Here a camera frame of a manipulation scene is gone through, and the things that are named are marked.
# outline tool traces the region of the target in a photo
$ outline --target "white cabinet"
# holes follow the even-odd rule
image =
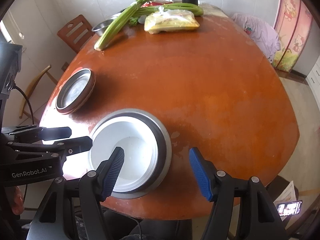
[[[320,56],[313,66],[312,70],[308,74],[306,80],[312,90],[312,93],[316,99],[318,104],[318,108],[320,110]]]

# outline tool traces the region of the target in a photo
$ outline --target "stainless steel bowl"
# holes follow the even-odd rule
[[[91,95],[96,77],[83,68],[74,73],[62,86],[56,100],[56,109],[61,114],[71,114],[78,110]]]
[[[121,13],[117,13],[112,15],[108,20],[99,23],[95,27],[92,28],[92,31],[97,33],[98,36],[102,36],[104,31],[108,28],[108,26],[116,19]]]

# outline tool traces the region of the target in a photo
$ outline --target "plastic bag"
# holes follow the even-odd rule
[[[163,7],[160,6],[159,12],[147,16],[144,30],[155,34],[161,31],[195,30],[199,26],[192,12],[187,10],[167,10],[164,12]]]

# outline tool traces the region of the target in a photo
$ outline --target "metal bowl rim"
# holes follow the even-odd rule
[[[97,32],[97,31],[99,31],[99,30],[101,30],[101,29],[103,29],[103,28],[108,27],[108,25],[107,25],[107,26],[101,27],[101,28],[99,28],[99,29],[97,28],[99,25],[101,25],[101,24],[103,24],[103,23],[105,23],[105,22],[107,22],[107,21],[112,20],[111,22],[113,22],[113,21],[114,21],[114,19],[116,19],[120,14],[121,14],[121,13],[116,13],[116,14],[114,14],[114,15],[110,16],[110,17],[109,17],[108,19],[106,19],[105,21],[100,22],[100,23],[99,23],[99,24],[97,24],[95,27],[93,27],[91,31],[93,31],[93,32]]]
[[[69,77],[68,80],[63,84],[63,86],[61,87],[61,89],[60,89],[60,91],[59,91],[59,93],[58,93],[58,95],[57,95],[57,99],[56,99],[56,108],[57,108],[57,109],[59,109],[59,110],[64,110],[64,109],[66,109],[67,107],[70,107],[70,105],[71,105],[74,101],[76,101],[76,99],[79,97],[79,96],[78,96],[70,105],[67,105],[67,106],[65,106],[65,107],[59,107],[59,106],[58,106],[58,103],[61,102],[61,100],[59,100],[59,99],[61,99],[61,98],[60,98],[60,93],[61,93],[61,91],[66,90],[66,88],[69,87],[69,86],[74,82],[74,81],[73,81],[73,82],[70,81],[70,80],[72,79],[72,77],[75,76],[76,74],[78,74],[79,72],[82,72],[82,71],[89,71],[89,75],[90,75],[89,79],[92,77],[92,71],[91,71],[89,68],[80,69],[80,70],[78,70],[77,72],[75,72],[74,74],[72,74],[72,76]]]
[[[172,146],[171,146],[171,139],[169,136],[169,133],[163,123],[156,118],[154,115],[150,114],[147,111],[141,110],[141,109],[136,109],[136,108],[124,108],[120,109],[117,111],[114,111],[108,115],[106,115],[104,118],[102,118],[96,126],[92,129],[90,133],[90,138],[92,138],[93,133],[102,125],[106,120],[111,119],[113,116],[118,115],[118,114],[126,114],[126,113],[136,113],[136,114],[141,114],[148,119],[150,119],[156,126],[158,126],[159,130],[162,132],[162,135],[164,136],[165,144],[166,144],[166,159],[164,162],[164,167],[159,174],[158,178],[155,180],[153,184],[151,184],[148,188],[141,190],[139,192],[134,192],[134,193],[119,193],[119,192],[112,192],[111,196],[120,198],[120,199],[133,199],[133,198],[138,198],[142,197],[146,194],[148,194],[150,191],[154,190],[156,187],[160,185],[160,183],[163,181],[164,177],[167,175],[170,164],[171,164],[171,158],[172,158]]]

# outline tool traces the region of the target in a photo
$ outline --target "paper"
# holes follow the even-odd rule
[[[296,193],[294,191],[294,184],[293,181],[289,183],[289,185],[285,188],[285,190],[280,194],[279,197],[273,202],[275,206],[277,206],[279,203],[283,202],[293,202],[297,201]]]

